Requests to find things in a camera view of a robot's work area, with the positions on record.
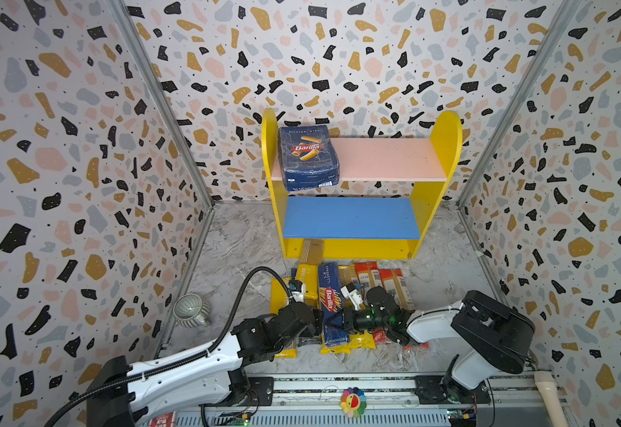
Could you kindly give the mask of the blue Barilla spaghetti box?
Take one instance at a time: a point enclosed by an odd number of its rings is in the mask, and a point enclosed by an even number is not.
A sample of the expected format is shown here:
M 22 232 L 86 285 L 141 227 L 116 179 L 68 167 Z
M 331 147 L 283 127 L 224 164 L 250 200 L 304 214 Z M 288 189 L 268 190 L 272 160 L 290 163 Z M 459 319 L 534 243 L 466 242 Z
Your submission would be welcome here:
M 319 265 L 319 303 L 323 313 L 343 311 L 341 277 L 337 263 Z M 332 324 L 342 328 L 342 324 Z M 334 347 L 343 344 L 326 344 Z

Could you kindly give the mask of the blue Barilla rigatoni box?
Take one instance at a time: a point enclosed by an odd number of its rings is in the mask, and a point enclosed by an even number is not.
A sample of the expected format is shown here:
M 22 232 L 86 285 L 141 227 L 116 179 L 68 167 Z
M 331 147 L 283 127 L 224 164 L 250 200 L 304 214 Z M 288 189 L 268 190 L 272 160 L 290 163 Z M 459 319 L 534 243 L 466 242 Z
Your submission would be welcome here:
M 279 163 L 290 192 L 332 187 L 340 181 L 340 161 L 327 126 L 278 129 Z

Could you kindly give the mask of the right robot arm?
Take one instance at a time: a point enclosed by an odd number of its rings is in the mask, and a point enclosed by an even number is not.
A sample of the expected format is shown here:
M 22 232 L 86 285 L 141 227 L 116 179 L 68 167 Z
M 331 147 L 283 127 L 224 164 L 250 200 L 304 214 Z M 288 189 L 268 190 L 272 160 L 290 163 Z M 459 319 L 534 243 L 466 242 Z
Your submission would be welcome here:
M 522 373 L 536 332 L 526 316 L 481 291 L 470 291 L 445 308 L 415 311 L 401 307 L 384 288 L 372 288 L 365 309 L 349 306 L 330 312 L 323 324 L 348 334 L 381 330 L 404 347 L 447 338 L 465 341 L 470 351 L 454 356 L 445 375 L 416 382 L 422 404 L 468 403 L 488 378 Z

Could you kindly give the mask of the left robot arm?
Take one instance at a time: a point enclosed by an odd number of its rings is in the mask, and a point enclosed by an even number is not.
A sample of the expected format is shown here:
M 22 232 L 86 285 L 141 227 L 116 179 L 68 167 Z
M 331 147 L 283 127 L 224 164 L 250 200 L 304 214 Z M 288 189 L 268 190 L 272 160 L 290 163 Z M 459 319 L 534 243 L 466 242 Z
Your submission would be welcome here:
M 89 387 L 89 426 L 136 426 L 156 416 L 196 405 L 234 405 L 251 384 L 244 368 L 272 361 L 300 336 L 318 336 L 324 314 L 290 302 L 276 315 L 247 318 L 221 341 L 161 359 L 104 364 Z

